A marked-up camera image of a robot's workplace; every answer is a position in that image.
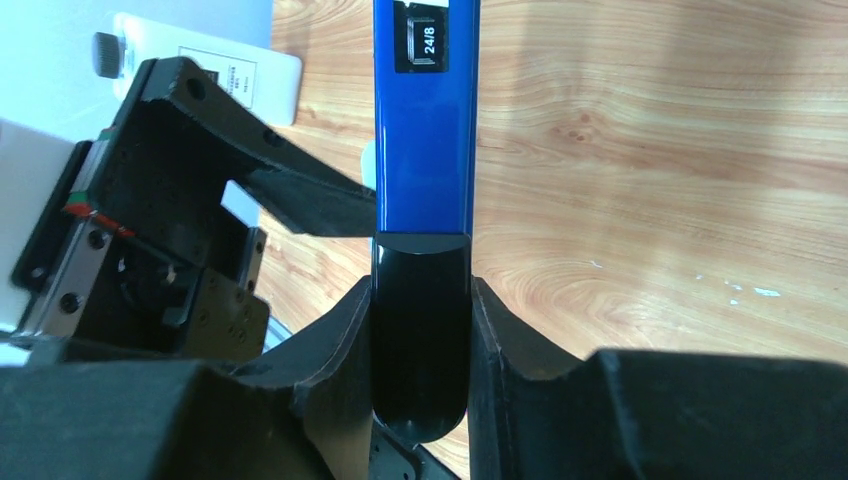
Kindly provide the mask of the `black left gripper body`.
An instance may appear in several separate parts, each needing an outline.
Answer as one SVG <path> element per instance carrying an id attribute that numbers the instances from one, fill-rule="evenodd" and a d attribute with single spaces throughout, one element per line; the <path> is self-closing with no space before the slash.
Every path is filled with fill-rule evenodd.
<path id="1" fill-rule="evenodd" d="M 65 211 L 92 224 L 103 252 L 70 337 L 132 350 L 248 361 L 266 347 L 269 307 L 255 295 L 263 231 L 220 204 L 224 183 L 180 186 L 140 129 L 107 129 L 92 144 Z"/>

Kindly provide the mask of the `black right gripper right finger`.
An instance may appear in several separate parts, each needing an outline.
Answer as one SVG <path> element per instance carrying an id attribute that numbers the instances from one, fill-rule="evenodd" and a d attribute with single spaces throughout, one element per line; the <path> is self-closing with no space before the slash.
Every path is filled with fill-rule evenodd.
<path id="1" fill-rule="evenodd" d="M 579 359 L 473 286 L 475 479 L 843 479 L 847 368 L 600 349 Z"/>

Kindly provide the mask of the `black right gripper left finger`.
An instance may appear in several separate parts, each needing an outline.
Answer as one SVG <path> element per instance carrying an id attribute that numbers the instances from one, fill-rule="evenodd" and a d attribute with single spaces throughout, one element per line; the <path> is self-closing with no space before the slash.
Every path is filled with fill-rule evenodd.
<path id="1" fill-rule="evenodd" d="M 364 479 L 372 433 L 359 280 L 239 367 L 73 339 L 1 371 L 5 479 Z"/>

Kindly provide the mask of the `white plastic bottle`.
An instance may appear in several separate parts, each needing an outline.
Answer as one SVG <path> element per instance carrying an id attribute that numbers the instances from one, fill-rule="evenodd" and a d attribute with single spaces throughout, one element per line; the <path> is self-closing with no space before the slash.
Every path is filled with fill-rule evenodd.
<path id="1" fill-rule="evenodd" d="M 110 32 L 92 37 L 96 75 L 110 79 L 122 100 L 148 59 L 183 56 L 245 108 L 271 125 L 295 122 L 303 71 L 292 55 L 120 12 Z"/>

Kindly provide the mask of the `blue black stapler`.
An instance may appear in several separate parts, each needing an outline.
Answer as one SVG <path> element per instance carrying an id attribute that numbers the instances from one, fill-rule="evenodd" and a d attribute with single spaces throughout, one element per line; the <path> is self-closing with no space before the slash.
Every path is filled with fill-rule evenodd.
<path id="1" fill-rule="evenodd" d="M 477 1 L 373 6 L 372 399 L 411 443 L 444 437 L 467 407 L 480 13 Z"/>

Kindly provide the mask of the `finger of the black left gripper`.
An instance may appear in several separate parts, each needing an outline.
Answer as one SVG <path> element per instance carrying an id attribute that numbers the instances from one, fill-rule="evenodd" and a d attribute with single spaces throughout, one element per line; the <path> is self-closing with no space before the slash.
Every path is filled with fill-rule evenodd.
<path id="1" fill-rule="evenodd" d="M 376 231 L 376 193 L 266 125 L 187 57 L 143 61 L 120 127 L 164 153 L 180 186 L 233 181 L 290 232 L 365 238 Z"/>

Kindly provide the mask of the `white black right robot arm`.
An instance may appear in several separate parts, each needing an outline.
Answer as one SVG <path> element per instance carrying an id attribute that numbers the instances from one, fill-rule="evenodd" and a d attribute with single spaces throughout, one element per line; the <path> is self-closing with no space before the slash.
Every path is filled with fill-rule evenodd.
<path id="1" fill-rule="evenodd" d="M 237 369 L 42 341 L 1 372 L 5 479 L 449 479 L 377 425 L 360 281 Z M 847 368 L 602 349 L 578 360 L 473 289 L 476 479 L 843 479 Z"/>

